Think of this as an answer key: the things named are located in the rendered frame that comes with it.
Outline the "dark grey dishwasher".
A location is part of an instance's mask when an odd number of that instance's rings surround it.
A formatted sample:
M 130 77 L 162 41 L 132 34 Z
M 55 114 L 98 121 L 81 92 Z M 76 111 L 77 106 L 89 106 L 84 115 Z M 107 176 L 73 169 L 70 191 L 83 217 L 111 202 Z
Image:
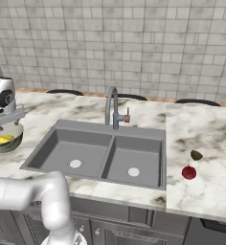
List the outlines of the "dark grey dishwasher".
M 226 223 L 192 217 L 182 245 L 226 245 Z

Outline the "grey cupboard door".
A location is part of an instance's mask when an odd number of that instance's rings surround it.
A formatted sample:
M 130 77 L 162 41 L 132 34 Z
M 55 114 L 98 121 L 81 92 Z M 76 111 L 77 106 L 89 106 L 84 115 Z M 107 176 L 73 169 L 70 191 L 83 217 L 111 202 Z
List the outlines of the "grey cupboard door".
M 91 219 L 94 245 L 182 245 L 184 237 L 174 234 L 151 232 L 126 224 Z
M 76 228 L 86 239 L 87 245 L 93 245 L 92 244 L 92 238 L 91 238 L 91 230 L 90 230 L 90 225 L 89 225 L 89 219 L 84 218 L 84 217 L 79 217 L 76 215 L 73 215 L 73 219 L 74 219 Z
M 48 235 L 40 215 L 0 211 L 0 245 L 40 245 Z

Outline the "grey double-basin sink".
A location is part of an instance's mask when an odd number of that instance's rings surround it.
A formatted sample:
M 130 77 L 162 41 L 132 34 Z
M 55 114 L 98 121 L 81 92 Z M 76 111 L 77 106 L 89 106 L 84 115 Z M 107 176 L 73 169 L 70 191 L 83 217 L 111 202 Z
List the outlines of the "grey double-basin sink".
M 163 129 L 59 120 L 22 167 L 66 176 L 164 190 L 167 179 Z

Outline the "dark red round fruit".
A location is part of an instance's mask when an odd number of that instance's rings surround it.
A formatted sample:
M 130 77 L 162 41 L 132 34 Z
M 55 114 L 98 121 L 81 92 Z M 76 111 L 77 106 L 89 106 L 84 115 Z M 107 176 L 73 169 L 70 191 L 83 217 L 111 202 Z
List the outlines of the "dark red round fruit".
M 196 177 L 196 170 L 194 167 L 186 166 L 182 169 L 182 176 L 187 179 L 191 180 Z

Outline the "grey drawer front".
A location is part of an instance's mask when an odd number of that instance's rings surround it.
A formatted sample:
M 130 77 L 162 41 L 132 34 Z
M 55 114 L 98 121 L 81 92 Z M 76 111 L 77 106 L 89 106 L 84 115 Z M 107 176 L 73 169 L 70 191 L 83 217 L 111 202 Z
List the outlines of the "grey drawer front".
M 71 208 L 74 212 L 87 213 L 116 220 L 128 220 L 128 206 L 77 197 L 71 197 L 70 201 Z

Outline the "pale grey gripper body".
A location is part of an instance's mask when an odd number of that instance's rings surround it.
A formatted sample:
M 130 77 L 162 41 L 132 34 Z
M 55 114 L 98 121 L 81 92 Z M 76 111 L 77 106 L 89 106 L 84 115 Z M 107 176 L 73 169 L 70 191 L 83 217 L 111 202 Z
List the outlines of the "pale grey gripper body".
M 0 114 L 0 125 L 18 122 L 20 119 L 25 117 L 25 110 L 22 104 L 18 104 L 16 109 L 11 113 Z

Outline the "dark green avocado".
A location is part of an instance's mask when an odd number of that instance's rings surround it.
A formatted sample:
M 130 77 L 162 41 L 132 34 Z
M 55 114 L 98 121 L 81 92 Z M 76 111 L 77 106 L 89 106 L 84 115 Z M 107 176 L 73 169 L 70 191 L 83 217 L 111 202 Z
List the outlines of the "dark green avocado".
M 191 151 L 191 157 L 195 161 L 199 161 L 199 160 L 201 160 L 203 158 L 203 155 L 200 152 L 196 151 L 196 150 L 192 150 Z

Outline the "grey curved tap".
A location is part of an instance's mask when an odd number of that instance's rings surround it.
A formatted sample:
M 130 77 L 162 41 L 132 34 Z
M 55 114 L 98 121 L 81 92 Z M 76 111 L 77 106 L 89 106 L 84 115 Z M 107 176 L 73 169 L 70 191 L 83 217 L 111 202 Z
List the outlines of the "grey curved tap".
M 118 112 L 118 90 L 115 86 L 109 89 L 105 104 L 104 123 L 110 125 L 111 122 L 114 130 L 119 129 L 120 122 L 124 122 L 124 115 Z

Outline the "black stool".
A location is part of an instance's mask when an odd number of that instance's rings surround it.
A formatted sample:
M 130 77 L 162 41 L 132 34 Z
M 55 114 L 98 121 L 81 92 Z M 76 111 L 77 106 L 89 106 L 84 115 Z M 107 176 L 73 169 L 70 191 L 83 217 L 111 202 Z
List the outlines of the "black stool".
M 139 96 L 139 95 L 133 95 L 133 94 L 118 94 L 118 98 L 124 98 L 124 99 L 135 99 L 135 100 L 147 100 L 147 98 Z
M 199 100 L 199 99 L 181 99 L 177 100 L 175 103 L 198 103 L 210 106 L 221 106 L 219 103 L 210 100 Z
M 83 96 L 83 94 L 80 91 L 77 90 L 69 90 L 69 89 L 53 89 L 53 90 L 49 90 L 46 93 L 49 94 L 72 94 L 72 95 L 76 95 L 76 96 Z

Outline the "white and grey bowl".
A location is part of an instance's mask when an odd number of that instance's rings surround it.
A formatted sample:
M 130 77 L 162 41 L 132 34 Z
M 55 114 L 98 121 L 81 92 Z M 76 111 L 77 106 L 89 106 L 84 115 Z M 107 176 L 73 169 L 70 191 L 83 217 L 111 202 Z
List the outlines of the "white and grey bowl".
M 0 130 L 0 136 L 13 136 L 13 139 L 9 142 L 0 144 L 0 153 L 11 152 L 19 147 L 23 139 L 23 131 L 24 128 L 21 123 L 15 124 L 14 122 L 9 122 L 3 124 L 2 130 Z

